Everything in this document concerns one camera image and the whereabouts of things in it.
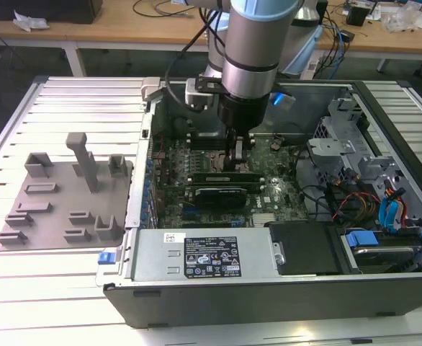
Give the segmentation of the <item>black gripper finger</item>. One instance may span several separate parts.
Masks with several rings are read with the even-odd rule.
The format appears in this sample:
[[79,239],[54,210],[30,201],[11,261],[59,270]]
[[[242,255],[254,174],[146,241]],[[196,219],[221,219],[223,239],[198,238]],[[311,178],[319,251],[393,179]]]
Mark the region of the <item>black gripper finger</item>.
[[248,151],[253,148],[253,138],[248,132],[226,133],[226,171],[241,172],[248,160]]

